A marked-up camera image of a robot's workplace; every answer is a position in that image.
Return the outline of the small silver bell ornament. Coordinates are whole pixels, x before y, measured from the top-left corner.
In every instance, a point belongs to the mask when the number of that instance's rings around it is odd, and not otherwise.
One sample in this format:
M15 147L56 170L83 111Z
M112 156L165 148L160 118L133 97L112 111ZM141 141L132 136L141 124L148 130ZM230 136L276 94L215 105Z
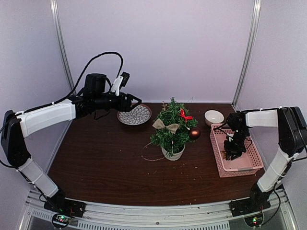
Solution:
M164 111L166 111L166 107L167 107L167 105L165 104L165 102L164 102L164 101L162 101L162 107L163 107L163 110L164 110Z

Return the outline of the red burlap bow ornament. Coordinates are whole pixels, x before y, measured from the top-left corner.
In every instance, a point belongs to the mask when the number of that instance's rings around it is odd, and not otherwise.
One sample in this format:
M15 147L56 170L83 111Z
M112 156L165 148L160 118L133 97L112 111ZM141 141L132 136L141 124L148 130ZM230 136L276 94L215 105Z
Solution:
M180 128L179 124L170 124L166 126L160 118L158 118L152 126L155 129L167 129L172 134L176 134L176 131Z

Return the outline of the red bauble ornament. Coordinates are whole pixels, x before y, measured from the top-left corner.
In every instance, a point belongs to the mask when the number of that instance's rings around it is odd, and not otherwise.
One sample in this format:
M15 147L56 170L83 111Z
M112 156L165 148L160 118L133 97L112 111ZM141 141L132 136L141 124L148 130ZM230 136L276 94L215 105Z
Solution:
M201 136L201 131L198 127L192 127L189 130L189 138L191 140L197 140Z

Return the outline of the small green christmas tree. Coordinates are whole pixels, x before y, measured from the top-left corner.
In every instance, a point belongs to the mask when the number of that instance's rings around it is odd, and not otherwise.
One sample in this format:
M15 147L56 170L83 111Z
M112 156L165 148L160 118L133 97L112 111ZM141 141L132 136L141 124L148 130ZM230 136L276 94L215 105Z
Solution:
M177 102L174 97L170 99L169 103L165 104L167 105L166 111L162 108L154 122L160 118L166 126L179 124L180 128L176 131L176 134L172 134L167 129L155 129L153 127L155 133L151 135L150 143L160 147L164 158L169 161L177 161L181 158L186 144L195 141L189 138L189 130L192 127L197 127L198 121L190 114L185 105ZM185 110L186 115L192 116L193 119L186 123L179 115L181 108Z

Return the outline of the red ribbon bow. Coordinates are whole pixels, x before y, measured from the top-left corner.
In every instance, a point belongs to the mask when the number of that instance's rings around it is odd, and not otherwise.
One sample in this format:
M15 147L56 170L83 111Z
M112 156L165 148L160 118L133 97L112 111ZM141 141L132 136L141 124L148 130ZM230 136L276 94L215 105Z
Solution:
M186 123L188 122L188 120L193 119L192 116L186 115L185 110L183 108L180 109L179 115L180 115L180 117L182 117L185 120Z

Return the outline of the gold star ornament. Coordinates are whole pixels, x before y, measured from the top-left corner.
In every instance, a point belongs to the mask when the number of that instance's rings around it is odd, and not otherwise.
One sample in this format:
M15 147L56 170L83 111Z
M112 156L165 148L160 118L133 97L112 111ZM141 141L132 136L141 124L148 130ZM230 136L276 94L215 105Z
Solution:
M227 158L227 153L226 153L226 151L222 151L221 153L222 153L222 155L223 155L223 159L226 159L226 158Z

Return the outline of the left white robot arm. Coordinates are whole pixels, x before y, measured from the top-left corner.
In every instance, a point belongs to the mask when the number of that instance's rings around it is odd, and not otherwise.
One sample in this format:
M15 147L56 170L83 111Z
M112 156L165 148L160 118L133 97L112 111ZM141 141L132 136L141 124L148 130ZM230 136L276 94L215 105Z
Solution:
M1 145L8 167L15 168L29 180L59 213L69 209L65 193L33 160L24 139L39 130L95 114L98 110L131 111L142 101L120 91L129 77L123 72L111 83L105 74L88 74L84 87L77 94L26 111L15 113L9 110L5 113Z

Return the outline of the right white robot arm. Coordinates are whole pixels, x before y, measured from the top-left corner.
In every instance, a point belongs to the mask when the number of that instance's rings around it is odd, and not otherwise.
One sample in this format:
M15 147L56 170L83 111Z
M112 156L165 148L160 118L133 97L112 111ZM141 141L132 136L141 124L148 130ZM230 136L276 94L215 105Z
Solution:
M287 174L298 155L307 149L307 123L301 109L279 107L271 109L245 110L231 113L225 122L234 132L224 141L227 159L246 152L245 139L254 127L275 127L278 129L278 149L264 175L253 185L250 198L246 200L249 211L257 211L278 183Z

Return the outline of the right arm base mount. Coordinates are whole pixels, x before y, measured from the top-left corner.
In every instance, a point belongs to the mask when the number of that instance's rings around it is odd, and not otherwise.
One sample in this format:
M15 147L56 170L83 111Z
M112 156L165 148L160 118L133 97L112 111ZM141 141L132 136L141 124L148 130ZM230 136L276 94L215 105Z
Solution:
M261 212L264 209L270 208L269 201L253 202L250 198L242 200L232 200L229 203L230 211L233 217L251 214L254 212Z

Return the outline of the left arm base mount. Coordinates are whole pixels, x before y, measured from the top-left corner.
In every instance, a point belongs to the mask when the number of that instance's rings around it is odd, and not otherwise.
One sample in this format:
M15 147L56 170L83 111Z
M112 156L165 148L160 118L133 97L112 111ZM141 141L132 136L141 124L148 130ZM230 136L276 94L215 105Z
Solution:
M65 200L64 207L55 207L51 205L48 201L44 204L44 209L61 213L69 217L79 217L82 218L85 212L86 204L81 201L74 201L74 200Z

